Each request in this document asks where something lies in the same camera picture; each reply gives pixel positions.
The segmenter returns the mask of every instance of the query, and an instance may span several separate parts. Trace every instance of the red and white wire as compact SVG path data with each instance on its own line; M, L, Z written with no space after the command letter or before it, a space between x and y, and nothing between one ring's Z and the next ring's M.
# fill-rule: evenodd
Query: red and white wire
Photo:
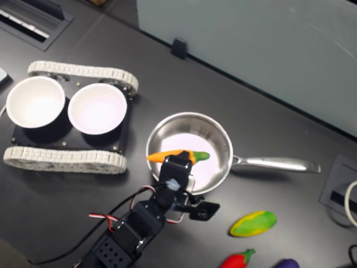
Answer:
M196 184L196 180L194 179L194 186L192 186L192 189L195 187ZM189 200L189 197L186 198L185 200L185 205L187 205L187 201ZM180 217L178 218L178 220L174 220L174 219L166 219L166 222L170 223L170 224L175 224L175 223L180 223L182 222L182 220L184 219L184 213L182 212Z
M152 187L152 186L150 186L150 185L144 185L143 187L141 187L141 189L143 189L143 188L147 188L147 189L150 189L154 194L156 194L156 191L155 191L155 188L154 187ZM136 196L137 195L135 195L135 197L131 200L131 202L130 202L130 206L129 206L129 208L130 208L130 211L133 209L133 207L134 207L134 202L135 202L135 198L136 198Z
M89 216L92 218L99 218L99 219L107 219L108 220L108 224L109 224L109 230L114 233L113 229L112 229L112 221L118 221L119 219L116 217L113 217L111 215L102 215L102 214L94 214L94 213L89 213Z

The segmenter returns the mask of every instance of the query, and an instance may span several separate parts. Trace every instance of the white bowl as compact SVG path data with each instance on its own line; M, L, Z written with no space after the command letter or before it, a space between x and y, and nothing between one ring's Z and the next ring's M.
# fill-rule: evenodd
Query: white bowl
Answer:
M37 128L53 122L66 102L62 86L46 76L27 78L7 96L6 111L16 125Z
M127 100L115 86L87 85L72 97L68 116L82 133L100 135L115 129L127 113Z

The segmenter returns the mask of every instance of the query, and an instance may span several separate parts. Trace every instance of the black cable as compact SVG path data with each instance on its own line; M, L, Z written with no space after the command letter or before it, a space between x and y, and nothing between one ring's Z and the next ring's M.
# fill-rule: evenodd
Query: black cable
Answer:
M157 187L157 186L161 186L164 185L166 183L158 183L156 185L152 185L152 187ZM141 188L139 191L137 191L136 193L132 194L130 197L125 198L122 202L120 202L117 206L115 206L115 208L113 208L109 213L107 213L107 215L112 215L115 211L117 211L122 205L124 205L127 201L129 201L130 199L133 199L133 197L135 197L137 194L143 193L145 191L149 190L148 188ZM50 262L54 262L54 261L58 261L68 255L70 255L72 252L74 252L77 248L79 248L101 225L103 222L105 222L107 219L101 219L73 248L71 248L70 250L68 250L67 252L45 260L45 261L39 261L39 262L32 262L31 260L27 259L27 261L32 264L32 265L43 265L43 264L48 264Z
M353 258L353 255L352 255L352 249L353 249L354 247L357 247L357 245L352 245L352 246L349 247L349 249L348 249L348 256L350 257L350 260L351 260L353 266L354 266L355 268L357 268L357 263L355 262L355 260L354 260L354 258Z

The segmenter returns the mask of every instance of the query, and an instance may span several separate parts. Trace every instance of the black table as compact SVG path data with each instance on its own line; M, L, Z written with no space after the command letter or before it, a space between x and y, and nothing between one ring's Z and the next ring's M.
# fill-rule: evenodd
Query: black table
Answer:
M0 30L0 64L14 80L1 89L0 106L15 83L27 77L27 67L34 60L130 71L140 86L126 153L128 172L41 173L0 163L1 237L34 261L68 250L96 224L96 219L88 218L89 212L106 213L143 184L152 183L144 152L155 125L171 114L194 111L221 123L237 155L311 160L321 164L322 173L258 169L231 173L205 195L221 204L212 220L202 223L186 218L166 226L136 267L218 267L230 254L251 247L257 253L250 267L272 267L283 258L296 259L301 267L348 267L344 266L349 263L347 249L357 242L357 233L336 225L319 197L336 154L357 161L356 143L196 62L175 58L168 48L102 15L102 9L74 0L62 5L75 20L46 52ZM67 96L75 90L66 92ZM3 116L0 152L11 145L13 128ZM238 218L257 210L273 211L277 225L256 237L227 235ZM71 267L104 228L71 256L45 267Z

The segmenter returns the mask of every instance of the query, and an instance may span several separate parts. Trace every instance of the red chili pepper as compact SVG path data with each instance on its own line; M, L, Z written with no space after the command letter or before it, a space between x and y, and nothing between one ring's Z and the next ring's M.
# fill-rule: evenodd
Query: red chili pepper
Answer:
M250 256L255 253L254 249L231 255L220 268L246 268Z

